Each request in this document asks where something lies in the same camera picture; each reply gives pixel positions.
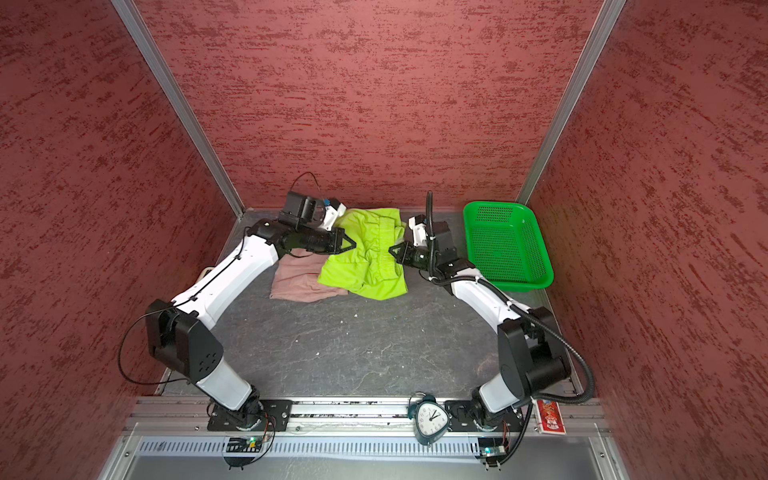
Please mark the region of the lime green shorts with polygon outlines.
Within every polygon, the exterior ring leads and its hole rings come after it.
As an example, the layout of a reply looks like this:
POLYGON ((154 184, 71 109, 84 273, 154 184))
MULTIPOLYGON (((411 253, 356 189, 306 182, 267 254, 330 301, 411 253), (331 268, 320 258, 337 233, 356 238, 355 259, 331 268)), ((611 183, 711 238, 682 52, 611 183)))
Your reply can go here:
POLYGON ((319 284, 378 301, 408 292, 404 268, 389 252, 404 239, 405 223, 398 209, 351 209, 335 225, 356 247, 329 256, 319 274, 319 284))

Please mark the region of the pink shorts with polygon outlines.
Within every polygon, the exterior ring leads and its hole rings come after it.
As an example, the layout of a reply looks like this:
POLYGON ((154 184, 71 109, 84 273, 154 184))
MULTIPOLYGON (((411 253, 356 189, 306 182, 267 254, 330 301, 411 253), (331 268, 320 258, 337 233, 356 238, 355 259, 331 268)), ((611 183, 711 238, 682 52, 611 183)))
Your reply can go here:
POLYGON ((313 303, 347 295, 347 290, 328 287, 318 282, 326 260, 326 256, 304 250, 299 250, 298 255, 284 256, 277 263, 270 298, 272 300, 313 303))

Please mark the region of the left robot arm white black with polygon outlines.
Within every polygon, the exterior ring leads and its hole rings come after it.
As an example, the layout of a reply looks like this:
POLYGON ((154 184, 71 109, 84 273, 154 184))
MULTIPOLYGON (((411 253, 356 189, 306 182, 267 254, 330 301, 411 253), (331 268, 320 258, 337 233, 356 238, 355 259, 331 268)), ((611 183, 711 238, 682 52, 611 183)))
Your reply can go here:
POLYGON ((354 249, 356 242, 335 225, 345 213, 336 198, 289 192, 278 216, 246 226, 238 246, 207 276, 172 301, 148 307, 150 356, 206 394, 235 428, 252 429, 264 417, 259 394, 225 359, 212 329, 247 286, 295 249, 320 255, 354 249))

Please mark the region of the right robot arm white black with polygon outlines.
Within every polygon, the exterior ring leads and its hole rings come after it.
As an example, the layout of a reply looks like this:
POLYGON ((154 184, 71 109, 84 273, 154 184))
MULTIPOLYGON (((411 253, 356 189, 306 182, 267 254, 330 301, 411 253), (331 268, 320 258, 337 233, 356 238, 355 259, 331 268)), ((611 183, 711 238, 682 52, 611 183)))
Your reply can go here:
POLYGON ((556 337, 551 312, 522 304, 490 283, 458 255, 445 221, 424 215, 408 220, 404 240, 389 248, 395 262, 469 305, 496 335, 498 373, 472 393, 477 416, 494 416, 527 404, 572 373, 568 352, 556 337))

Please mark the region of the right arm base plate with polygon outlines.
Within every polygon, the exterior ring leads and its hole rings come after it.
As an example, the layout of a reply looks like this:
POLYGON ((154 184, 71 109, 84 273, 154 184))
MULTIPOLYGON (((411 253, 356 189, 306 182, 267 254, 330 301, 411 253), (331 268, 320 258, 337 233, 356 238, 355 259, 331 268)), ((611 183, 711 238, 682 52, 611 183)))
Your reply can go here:
POLYGON ((489 412, 480 400, 446 400, 450 432, 519 432, 523 414, 512 408, 489 412))

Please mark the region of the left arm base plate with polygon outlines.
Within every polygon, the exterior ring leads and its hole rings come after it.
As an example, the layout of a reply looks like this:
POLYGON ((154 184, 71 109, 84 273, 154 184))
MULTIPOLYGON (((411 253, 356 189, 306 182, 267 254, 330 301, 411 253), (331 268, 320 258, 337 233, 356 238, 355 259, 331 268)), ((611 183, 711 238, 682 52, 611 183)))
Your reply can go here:
POLYGON ((288 399, 261 399, 258 410, 231 412, 217 403, 212 403, 207 430, 210 432, 250 432, 275 430, 284 432, 290 420, 294 402, 288 399))

